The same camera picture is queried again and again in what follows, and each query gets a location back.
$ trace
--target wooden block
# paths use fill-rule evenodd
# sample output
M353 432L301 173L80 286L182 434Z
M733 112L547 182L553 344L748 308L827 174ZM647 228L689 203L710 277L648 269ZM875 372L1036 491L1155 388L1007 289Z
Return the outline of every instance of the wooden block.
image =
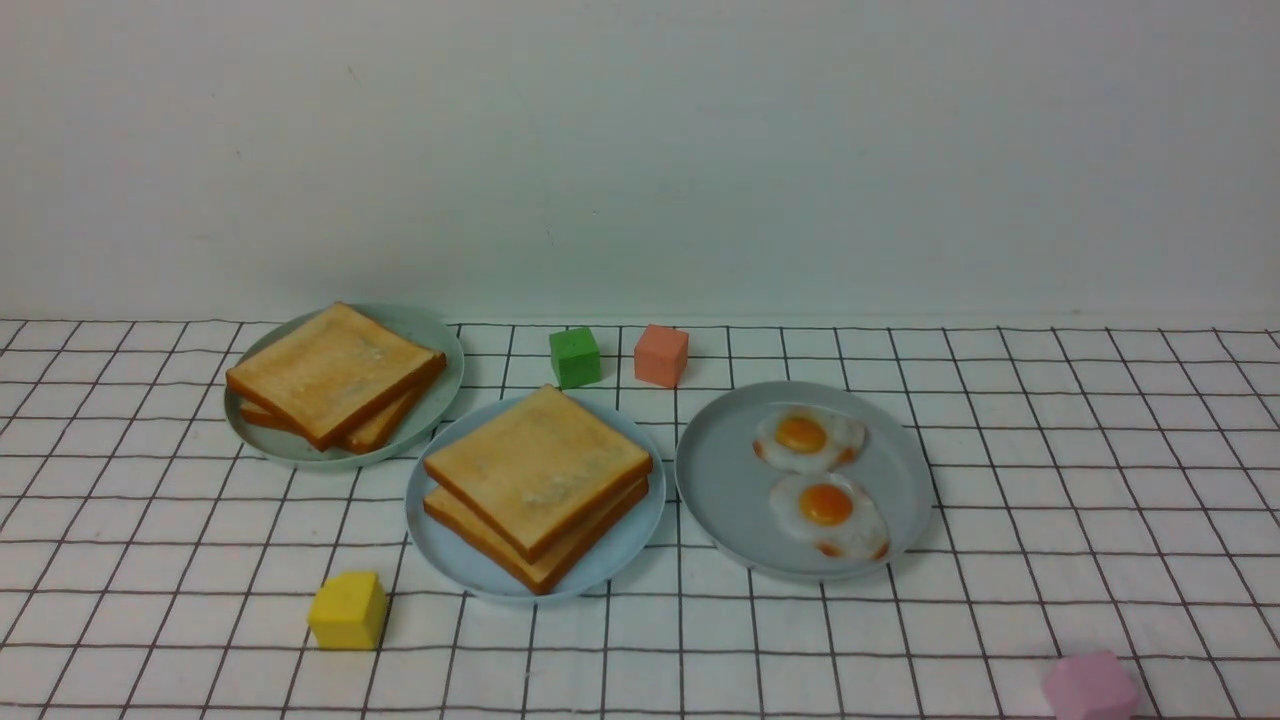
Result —
M321 650L374 650L385 619L387 592L378 573L343 573L316 593L307 625Z
M1042 685L1057 720L1129 720L1138 691L1108 651L1064 657Z
M600 346L591 328L553 333L550 345L552 369L561 389L600 382Z
M689 364L689 333L649 325L636 342L635 356L637 380L676 387Z

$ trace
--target plastic plate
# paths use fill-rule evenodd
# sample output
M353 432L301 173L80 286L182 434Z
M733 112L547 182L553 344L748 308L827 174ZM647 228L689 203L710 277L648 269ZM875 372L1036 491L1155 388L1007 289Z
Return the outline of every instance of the plastic plate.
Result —
M440 574L466 592L476 597L504 603L534 605L557 602L580 596L588 589L613 578L613 575L644 550L644 546L658 528L658 520L662 519L662 510L667 501L667 480L663 474L662 462L659 461L660 455L658 454L658 448L654 447L653 441L649 439L644 430L612 407L575 397L582 407L586 407L596 418L613 427L613 429L631 438L632 442L645 448L653 456L654 464L653 473L649 474L649 493L573 565L573 569L564 575L550 593L535 596L497 562L467 544L453 530L433 520L422 510L422 498L435 488L435 480L428 477L422 460L431 452L461 439L471 430L497 418L518 400L520 397L513 397L472 410L435 436L435 439L422 452L408 478L408 488L404 493L404 515L408 521L408 534L413 539L413 547Z
M826 557L783 534L774 521L768 495L785 473L760 461L751 441L760 420L786 405L820 407L867 424L863 452L835 471L860 483L884 518L890 551L881 560ZM760 573L801 582L879 569L920 538L933 505L929 465L911 433L855 395L803 382L746 386L708 404L676 448L676 488L685 510L724 555Z
M243 400L230 389L224 389L223 407L227 414L227 421L230 423L232 429L236 430L236 434L244 443L268 459L293 468L329 471L349 470L361 465L378 462L387 457L401 455L413 445L421 442L439 424L440 419L444 418L445 410L448 410L453 398L457 397L458 388L462 387L462 370L466 357L462 352L462 343L458 342L457 334L448 325L417 307L360 302L352 302L351 306L406 340L443 351L449 359L448 368L436 378L431 388L426 391L426 395L419 400L413 410L404 416L396 433L387 441L387 445L362 455L355 455L338 447L320 452L300 436L251 425L239 414ZM242 360L253 356L264 347L280 340L316 313L320 313L320 310L294 318L266 333L244 352Z

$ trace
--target egg yolk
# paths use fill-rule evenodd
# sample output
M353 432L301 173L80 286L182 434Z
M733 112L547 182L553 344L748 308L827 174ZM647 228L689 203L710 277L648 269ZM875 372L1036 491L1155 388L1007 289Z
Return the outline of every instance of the egg yolk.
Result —
M818 452L827 445L827 430L809 418L783 418L773 437L782 447L803 455Z
M854 514L854 501L829 483L809 486L800 493L800 515L815 525L838 525Z

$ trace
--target toast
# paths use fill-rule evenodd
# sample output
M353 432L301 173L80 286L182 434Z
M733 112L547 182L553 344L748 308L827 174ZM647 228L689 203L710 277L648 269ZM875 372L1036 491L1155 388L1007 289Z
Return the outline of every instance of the toast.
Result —
M422 464L525 562L653 471L653 457L547 384Z
M328 450L447 363L335 302L227 370L227 387Z
M494 529L443 486L422 500L422 509L467 544L511 573L534 594L547 594L573 569L573 565L599 542L632 507L649 495L649 480L641 479L612 502L596 509L561 536L536 562L526 562Z
M439 377L439 374L433 375L428 379L428 382L393 400L390 405L379 410L376 415L365 420L362 425L338 438L335 445L355 455L372 452L387 445L392 433L394 433L396 428L398 428L404 420L404 416L408 415L415 406L417 406L417 402L424 395L426 395L426 391L431 388L436 377ZM250 400L246 400L241 405L241 418L251 425L297 434L297 430L294 430L287 421L276 418L266 407L262 407Z

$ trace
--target green cube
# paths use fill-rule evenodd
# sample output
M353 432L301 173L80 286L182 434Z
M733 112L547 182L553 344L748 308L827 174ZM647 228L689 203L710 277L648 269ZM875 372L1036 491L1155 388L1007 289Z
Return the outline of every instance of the green cube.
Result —
M552 369L561 389L600 382L600 346L590 328L552 334Z

